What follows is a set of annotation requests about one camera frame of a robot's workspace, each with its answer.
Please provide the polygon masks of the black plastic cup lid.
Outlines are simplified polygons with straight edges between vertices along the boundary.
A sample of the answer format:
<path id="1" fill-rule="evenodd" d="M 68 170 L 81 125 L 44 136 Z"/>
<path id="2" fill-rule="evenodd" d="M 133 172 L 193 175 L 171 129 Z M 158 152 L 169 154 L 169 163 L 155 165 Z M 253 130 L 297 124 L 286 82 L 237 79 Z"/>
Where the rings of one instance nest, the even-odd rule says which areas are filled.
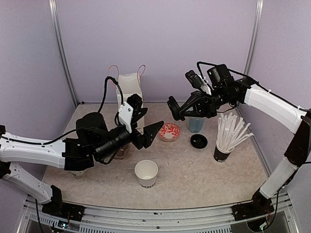
<path id="1" fill-rule="evenodd" d="M 190 138 L 190 143 L 196 149 L 203 149 L 207 146 L 208 140 L 202 134 L 194 134 Z"/>

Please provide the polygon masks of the white paper coffee cup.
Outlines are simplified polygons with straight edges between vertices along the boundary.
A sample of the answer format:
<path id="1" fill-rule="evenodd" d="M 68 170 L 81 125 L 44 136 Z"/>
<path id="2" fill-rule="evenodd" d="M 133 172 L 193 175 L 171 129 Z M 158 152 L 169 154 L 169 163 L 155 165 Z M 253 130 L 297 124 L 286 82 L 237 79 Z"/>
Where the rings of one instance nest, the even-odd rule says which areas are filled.
<path id="1" fill-rule="evenodd" d="M 148 189 L 154 187 L 158 174 L 158 166 L 154 161 L 139 161 L 134 168 L 134 172 L 136 177 L 138 178 L 139 184 L 143 188 Z"/>

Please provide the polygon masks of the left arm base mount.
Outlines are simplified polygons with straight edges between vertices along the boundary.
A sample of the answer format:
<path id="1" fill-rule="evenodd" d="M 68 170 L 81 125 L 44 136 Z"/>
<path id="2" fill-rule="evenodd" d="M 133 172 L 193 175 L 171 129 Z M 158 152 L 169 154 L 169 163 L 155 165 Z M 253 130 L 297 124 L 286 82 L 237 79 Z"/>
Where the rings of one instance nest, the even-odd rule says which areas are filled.
<path id="1" fill-rule="evenodd" d="M 43 204 L 42 212 L 51 216 L 65 218 L 67 220 L 74 220 L 81 222 L 85 207 L 81 205 L 62 203 L 56 205 L 53 203 Z"/>

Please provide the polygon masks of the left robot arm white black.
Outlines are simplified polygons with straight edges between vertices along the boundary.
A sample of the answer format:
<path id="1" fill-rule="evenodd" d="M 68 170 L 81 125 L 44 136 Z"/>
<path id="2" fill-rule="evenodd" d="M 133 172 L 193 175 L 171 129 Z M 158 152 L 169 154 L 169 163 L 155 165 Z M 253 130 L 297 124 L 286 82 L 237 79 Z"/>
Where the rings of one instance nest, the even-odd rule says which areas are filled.
<path id="1" fill-rule="evenodd" d="M 73 130 L 77 138 L 66 135 L 52 141 L 23 138 L 6 132 L 0 127 L 0 177 L 15 183 L 20 189 L 49 207 L 58 216 L 68 211 L 68 205 L 62 201 L 61 190 L 54 185 L 46 185 L 27 173 L 19 162 L 53 166 L 67 171 L 84 171 L 98 162 L 107 165 L 112 162 L 118 151 L 133 144 L 138 150 L 148 148 L 154 141 L 164 122 L 159 121 L 143 128 L 140 133 L 137 121 L 146 113 L 147 108 L 133 109 L 129 105 L 119 110 L 121 125 L 107 129 L 104 117 L 92 112 L 76 121 Z"/>

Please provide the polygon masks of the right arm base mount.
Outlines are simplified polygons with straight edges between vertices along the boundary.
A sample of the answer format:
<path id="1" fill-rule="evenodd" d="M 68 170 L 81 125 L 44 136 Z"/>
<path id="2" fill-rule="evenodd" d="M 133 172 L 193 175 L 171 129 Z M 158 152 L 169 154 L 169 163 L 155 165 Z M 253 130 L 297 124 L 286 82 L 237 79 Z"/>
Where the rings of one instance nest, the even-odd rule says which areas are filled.
<path id="1" fill-rule="evenodd" d="M 264 207 L 256 207 L 254 203 L 238 203 L 231 207 L 235 221 L 245 220 L 253 217 L 262 216 L 274 211 L 274 207 L 271 203 Z"/>

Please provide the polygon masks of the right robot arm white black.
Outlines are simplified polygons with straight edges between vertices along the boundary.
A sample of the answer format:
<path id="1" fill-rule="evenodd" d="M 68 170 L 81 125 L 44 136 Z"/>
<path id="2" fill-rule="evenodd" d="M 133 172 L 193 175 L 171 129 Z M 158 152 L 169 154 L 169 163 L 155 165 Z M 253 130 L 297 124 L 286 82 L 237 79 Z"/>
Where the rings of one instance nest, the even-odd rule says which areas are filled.
<path id="1" fill-rule="evenodd" d="M 277 191 L 287 185 L 296 171 L 306 163 L 311 152 L 311 114 L 292 106 L 281 97 L 260 86 L 250 77 L 244 77 L 229 83 L 219 83 L 211 93 L 206 93 L 197 82 L 191 81 L 196 88 L 186 102 L 179 106 L 169 97 L 168 105 L 176 121 L 186 117 L 216 116 L 216 111 L 227 103 L 241 103 L 257 110 L 260 116 L 266 114 L 268 126 L 272 120 L 277 122 L 274 130 L 282 128 L 286 136 L 292 135 L 284 157 L 275 167 L 263 185 L 255 192 L 248 205 L 252 215 L 258 216 L 268 206 L 268 201 Z"/>

